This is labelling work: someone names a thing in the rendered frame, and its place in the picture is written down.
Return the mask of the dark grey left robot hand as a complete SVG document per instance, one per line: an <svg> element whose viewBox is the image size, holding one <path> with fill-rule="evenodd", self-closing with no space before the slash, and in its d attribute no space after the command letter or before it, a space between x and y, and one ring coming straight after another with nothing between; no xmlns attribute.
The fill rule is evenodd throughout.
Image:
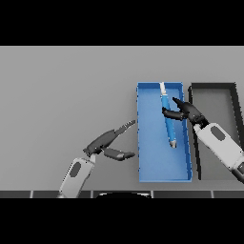
<svg viewBox="0 0 244 244"><path fill-rule="evenodd" d="M110 144L123 132L125 132L130 126L135 123L134 120L129 121L128 123L122 125L117 130L110 130L104 132L96 139L94 139L84 150L83 152L91 157L93 154L104 153L104 155L108 158L123 161L125 159L129 159L135 156L134 152L122 152L119 150L112 149Z"/></svg>

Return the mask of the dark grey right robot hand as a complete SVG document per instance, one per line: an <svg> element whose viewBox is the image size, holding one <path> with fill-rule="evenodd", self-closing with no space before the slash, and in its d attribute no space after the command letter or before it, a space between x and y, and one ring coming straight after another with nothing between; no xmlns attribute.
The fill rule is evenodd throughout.
<svg viewBox="0 0 244 244"><path fill-rule="evenodd" d="M209 121L206 119L206 117L193 104L189 102L183 102L175 97L173 98L173 101L176 103L179 111L171 111L163 107L162 113L165 117L180 121L183 119L188 119L193 126L198 124L201 129L209 125Z"/></svg>

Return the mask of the dark grey bin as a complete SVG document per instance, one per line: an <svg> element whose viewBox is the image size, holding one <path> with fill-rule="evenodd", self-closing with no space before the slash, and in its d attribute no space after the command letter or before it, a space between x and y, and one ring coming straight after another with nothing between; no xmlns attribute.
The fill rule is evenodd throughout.
<svg viewBox="0 0 244 244"><path fill-rule="evenodd" d="M192 83L189 102L194 104L209 122L219 124L244 150L244 114L239 105L236 84ZM193 132L196 167L199 180L235 180L219 159Z"/></svg>

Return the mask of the blue bin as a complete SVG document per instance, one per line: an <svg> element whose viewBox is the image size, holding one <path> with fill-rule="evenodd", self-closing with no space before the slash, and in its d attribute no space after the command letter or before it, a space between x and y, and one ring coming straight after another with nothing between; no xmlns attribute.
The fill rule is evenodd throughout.
<svg viewBox="0 0 244 244"><path fill-rule="evenodd" d="M170 146L158 82L138 82L137 145L140 182L191 182L187 121L173 119L176 148Z"/></svg>

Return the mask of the dark strip with pale lines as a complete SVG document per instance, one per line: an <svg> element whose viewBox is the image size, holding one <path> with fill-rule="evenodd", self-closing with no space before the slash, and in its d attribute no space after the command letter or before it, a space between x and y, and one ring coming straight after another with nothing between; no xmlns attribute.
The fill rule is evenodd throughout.
<svg viewBox="0 0 244 244"><path fill-rule="evenodd" d="M56 198L57 191L0 191L0 198ZM83 191L79 198L244 198L244 191Z"/></svg>

